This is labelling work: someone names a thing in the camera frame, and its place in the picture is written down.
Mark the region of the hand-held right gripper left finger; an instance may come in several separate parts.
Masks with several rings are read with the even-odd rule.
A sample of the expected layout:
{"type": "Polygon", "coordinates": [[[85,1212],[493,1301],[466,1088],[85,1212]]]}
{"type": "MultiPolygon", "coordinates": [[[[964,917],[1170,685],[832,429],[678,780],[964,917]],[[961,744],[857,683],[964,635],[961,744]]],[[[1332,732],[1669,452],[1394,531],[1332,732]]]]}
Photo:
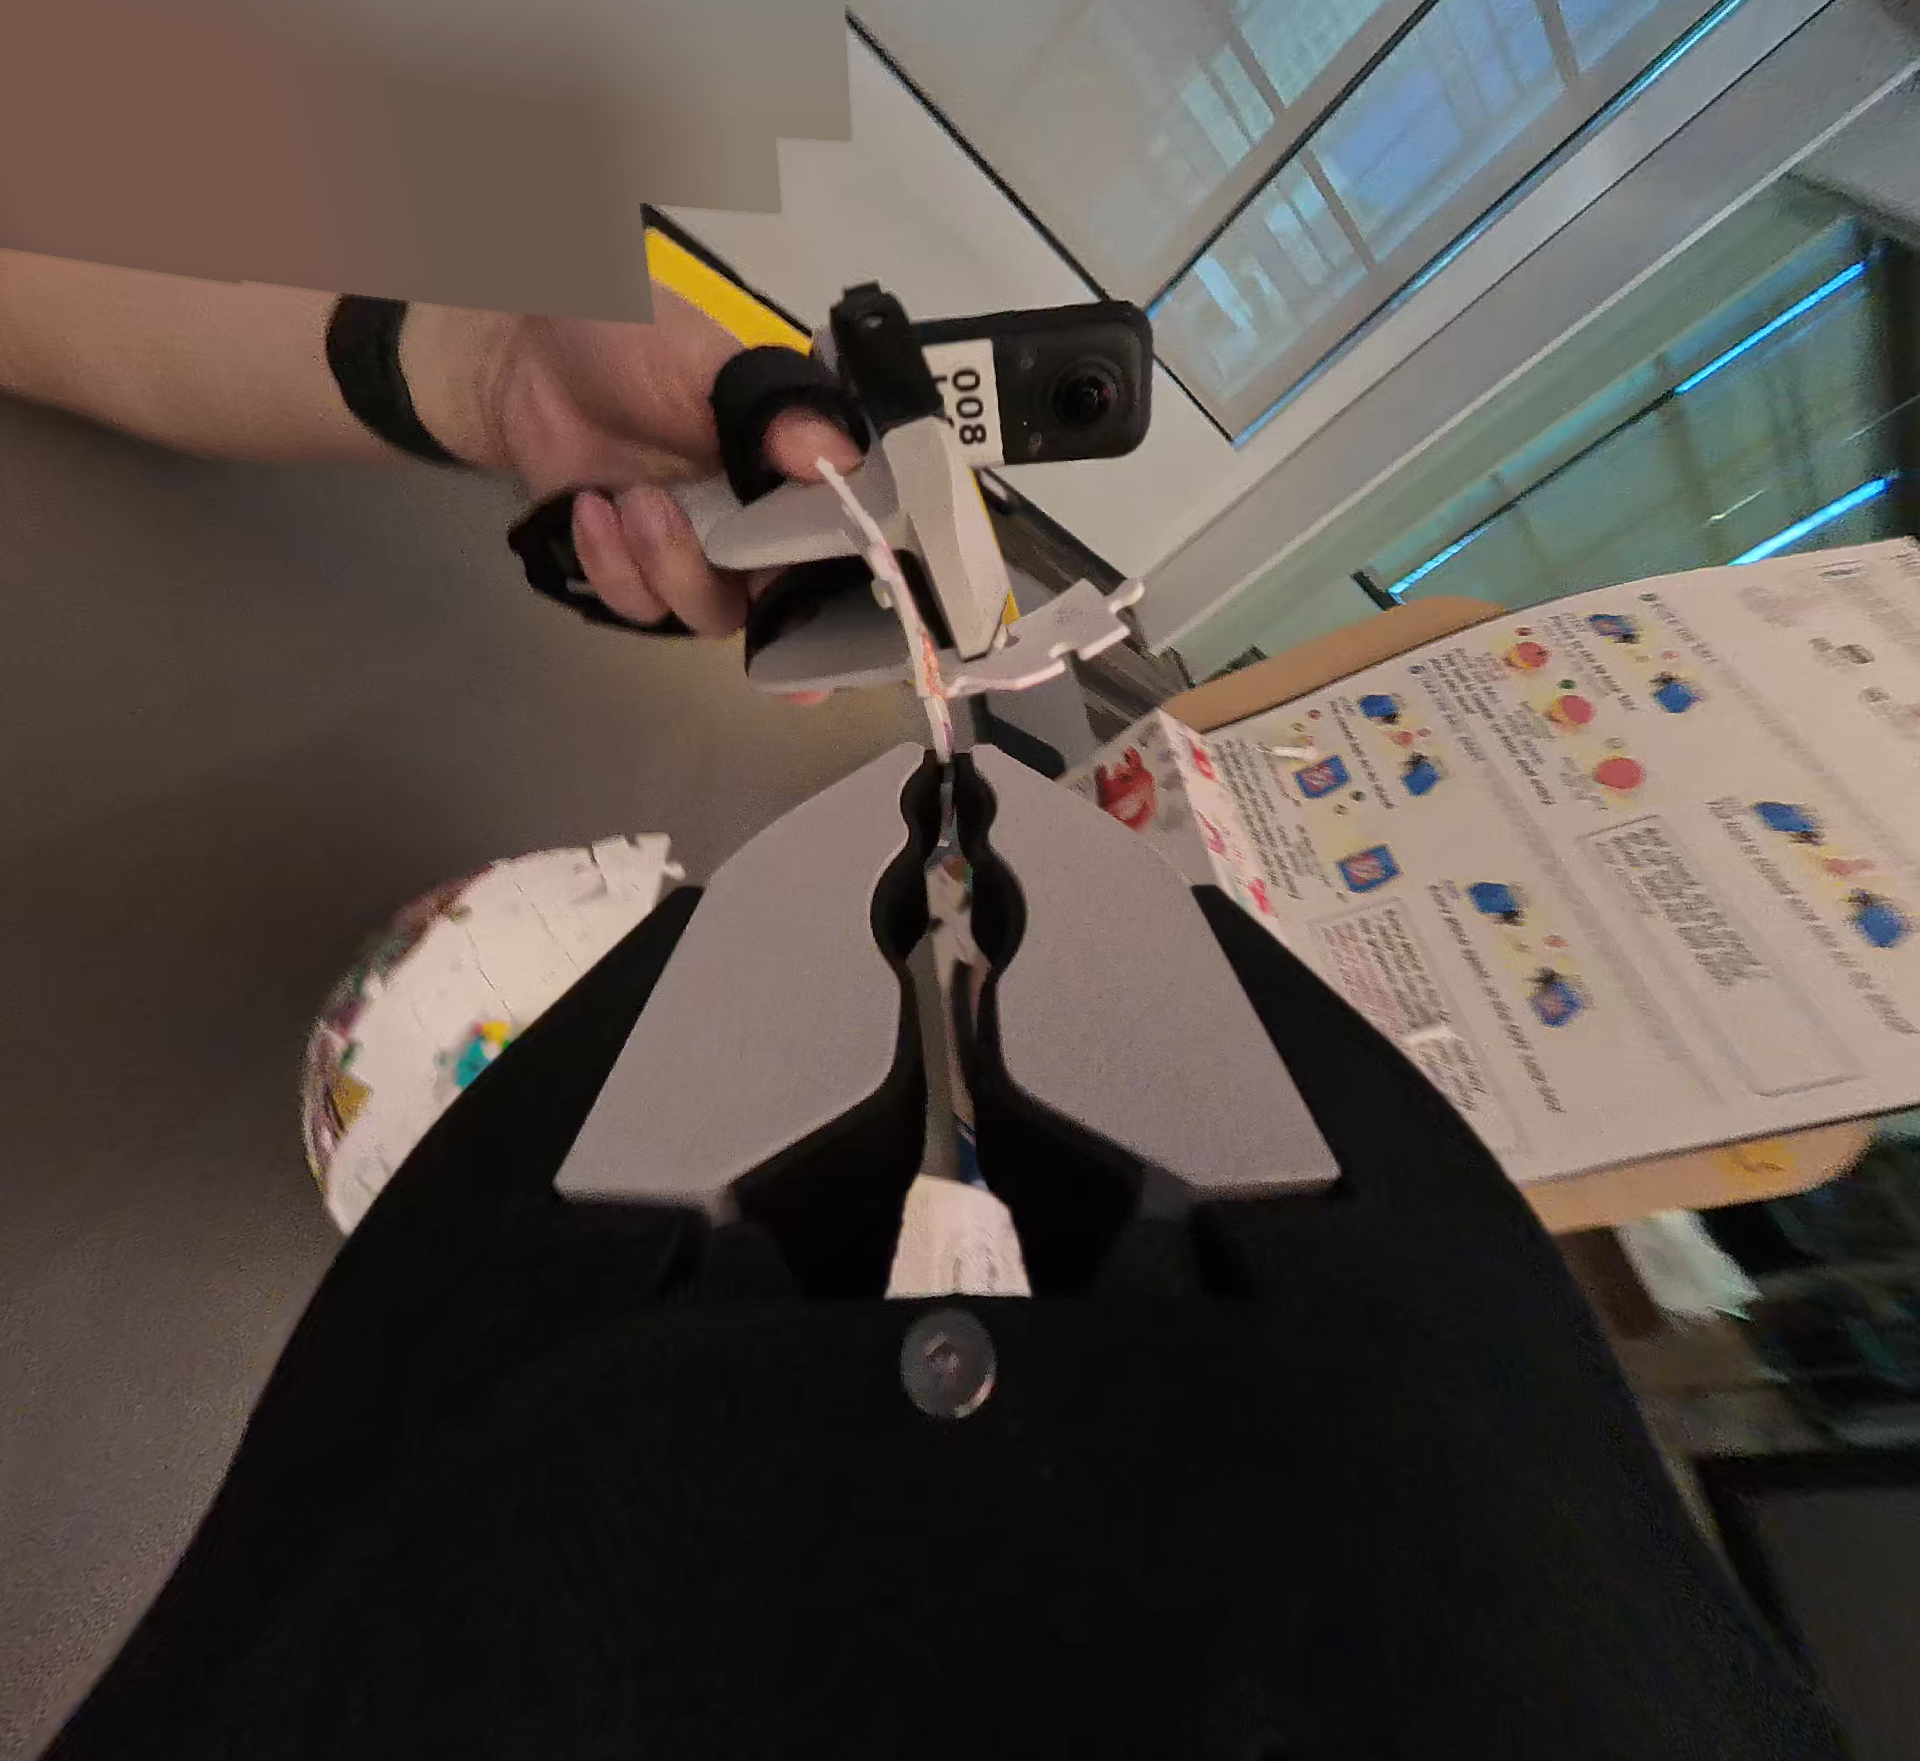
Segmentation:
{"type": "Polygon", "coordinates": [[[720,1212],[918,1062],[925,753],[898,744],[779,816],[702,890],[562,1160],[584,1203],[720,1212]]]}

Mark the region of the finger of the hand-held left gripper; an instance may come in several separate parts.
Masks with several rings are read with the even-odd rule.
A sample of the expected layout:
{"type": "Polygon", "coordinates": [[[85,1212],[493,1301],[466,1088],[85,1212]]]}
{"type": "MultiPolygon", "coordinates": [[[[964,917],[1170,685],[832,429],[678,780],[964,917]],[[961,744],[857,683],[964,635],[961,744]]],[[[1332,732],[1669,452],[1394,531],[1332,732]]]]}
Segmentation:
{"type": "Polygon", "coordinates": [[[1013,581],[989,509],[948,423],[882,429],[878,454],[895,485],[895,534],[924,575],[948,643],[964,664],[1004,646],[1013,581]]]}

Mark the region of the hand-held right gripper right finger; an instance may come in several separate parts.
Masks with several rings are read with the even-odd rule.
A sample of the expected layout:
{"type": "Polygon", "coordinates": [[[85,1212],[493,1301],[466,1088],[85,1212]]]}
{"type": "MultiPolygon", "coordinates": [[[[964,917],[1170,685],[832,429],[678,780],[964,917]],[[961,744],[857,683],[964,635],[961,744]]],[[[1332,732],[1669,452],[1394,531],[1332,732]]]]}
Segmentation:
{"type": "Polygon", "coordinates": [[[1075,789],[954,761],[972,864],[978,1166],[1007,1203],[1323,1192],[1337,1161],[1198,888],[1075,789]]]}

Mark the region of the puzzle piece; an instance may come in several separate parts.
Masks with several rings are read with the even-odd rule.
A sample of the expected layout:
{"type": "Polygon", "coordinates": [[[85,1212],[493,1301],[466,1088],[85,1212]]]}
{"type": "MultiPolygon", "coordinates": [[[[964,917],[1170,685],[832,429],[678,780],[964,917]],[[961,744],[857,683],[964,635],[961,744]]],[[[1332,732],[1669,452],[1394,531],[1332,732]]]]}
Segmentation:
{"type": "Polygon", "coordinates": [[[1087,581],[1045,601],[1037,611],[1003,627],[986,656],[964,664],[943,652],[920,611],[900,553],[886,538],[878,518],[857,501],[851,480],[829,457],[814,460],[851,528],[854,553],[866,562],[878,605],[898,623],[906,652],[906,670],[928,718],[929,751],[943,777],[943,832],[956,835],[952,802],[952,764],[958,751],[954,705],[993,694],[1016,694],[1063,676],[1073,662],[1089,662],[1130,635],[1125,621],[1144,581],[1125,578],[1111,591],[1087,581]]]}

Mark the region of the white half puzzle ball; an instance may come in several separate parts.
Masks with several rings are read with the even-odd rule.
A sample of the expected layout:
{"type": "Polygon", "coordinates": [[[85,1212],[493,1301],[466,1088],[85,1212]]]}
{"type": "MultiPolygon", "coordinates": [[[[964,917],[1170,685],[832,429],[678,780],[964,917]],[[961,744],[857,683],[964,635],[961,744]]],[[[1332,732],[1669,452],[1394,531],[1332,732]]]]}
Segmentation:
{"type": "Polygon", "coordinates": [[[683,877],[666,835],[613,835],[493,861],[371,937],[324,1000],[301,1062],[303,1151],[340,1232],[683,877]]]}

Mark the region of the person's left forearm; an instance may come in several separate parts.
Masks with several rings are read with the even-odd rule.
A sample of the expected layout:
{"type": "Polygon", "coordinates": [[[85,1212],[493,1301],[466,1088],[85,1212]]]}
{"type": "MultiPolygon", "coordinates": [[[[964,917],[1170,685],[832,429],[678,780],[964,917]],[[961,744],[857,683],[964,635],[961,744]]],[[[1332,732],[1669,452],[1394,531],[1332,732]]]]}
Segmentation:
{"type": "Polygon", "coordinates": [[[8,247],[3,385],[209,460],[478,468],[439,429],[489,315],[8,247]]]}

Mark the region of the person's left hand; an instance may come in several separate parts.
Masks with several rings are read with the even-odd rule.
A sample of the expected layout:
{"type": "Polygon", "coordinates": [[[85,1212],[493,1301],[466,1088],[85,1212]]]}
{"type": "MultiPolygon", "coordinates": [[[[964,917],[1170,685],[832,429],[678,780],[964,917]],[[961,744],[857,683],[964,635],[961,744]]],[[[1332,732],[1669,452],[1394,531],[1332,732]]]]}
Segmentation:
{"type": "Polygon", "coordinates": [[[678,490],[722,469],[710,395],[739,352],[674,294],[649,322],[489,315],[439,435],[530,502],[567,502],[582,575],[610,613],[729,640],[765,578],[709,558],[678,490]]]}

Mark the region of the yellow black panel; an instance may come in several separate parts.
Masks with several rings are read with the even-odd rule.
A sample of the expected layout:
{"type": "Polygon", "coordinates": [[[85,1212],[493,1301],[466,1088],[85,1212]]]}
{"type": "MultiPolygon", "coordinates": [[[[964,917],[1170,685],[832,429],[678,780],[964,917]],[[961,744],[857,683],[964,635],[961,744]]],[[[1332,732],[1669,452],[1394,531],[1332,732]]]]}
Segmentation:
{"type": "Polygon", "coordinates": [[[702,312],[744,348],[812,350],[812,332],[748,286],[727,260],[655,205],[642,205],[646,258],[655,291],[702,312]]]}

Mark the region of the cardboard box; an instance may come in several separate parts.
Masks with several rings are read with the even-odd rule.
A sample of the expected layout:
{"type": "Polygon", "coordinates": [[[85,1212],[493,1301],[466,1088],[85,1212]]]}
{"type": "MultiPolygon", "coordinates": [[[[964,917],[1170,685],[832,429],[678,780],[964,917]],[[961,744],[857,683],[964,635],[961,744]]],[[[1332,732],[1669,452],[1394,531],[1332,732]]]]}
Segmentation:
{"type": "MultiPolygon", "coordinates": [[[[1499,602],[1461,595],[1395,605],[1251,667],[1225,672],[1176,694],[1163,708],[1170,718],[1209,735],[1501,613],[1499,602]]],[[[1524,1199],[1554,1234],[1615,1228],[1667,1212],[1704,1212],[1811,1192],[1855,1171],[1874,1142],[1867,1121],[1847,1119],[1539,1180],[1524,1185],[1524,1199]]]]}

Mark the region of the printed instruction sheet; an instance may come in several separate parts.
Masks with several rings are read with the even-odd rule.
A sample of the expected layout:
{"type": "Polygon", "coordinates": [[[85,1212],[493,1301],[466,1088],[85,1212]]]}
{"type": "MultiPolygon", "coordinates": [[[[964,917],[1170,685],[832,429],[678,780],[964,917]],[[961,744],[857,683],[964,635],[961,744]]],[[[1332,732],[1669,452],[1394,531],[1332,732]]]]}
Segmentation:
{"type": "Polygon", "coordinates": [[[1223,885],[1518,1180],[1916,1109],[1915,541],[1482,621],[1190,755],[1223,885]]]}

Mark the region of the glass window wall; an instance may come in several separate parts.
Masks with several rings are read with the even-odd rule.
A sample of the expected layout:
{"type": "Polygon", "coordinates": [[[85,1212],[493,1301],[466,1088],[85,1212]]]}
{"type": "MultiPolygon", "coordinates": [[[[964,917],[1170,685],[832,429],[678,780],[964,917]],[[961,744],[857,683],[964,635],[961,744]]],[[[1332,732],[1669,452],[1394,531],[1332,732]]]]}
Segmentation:
{"type": "Polygon", "coordinates": [[[1046,514],[1182,634],[1330,506],[1268,472],[1827,0],[847,0],[1091,292],[1159,418],[1046,514]]]}

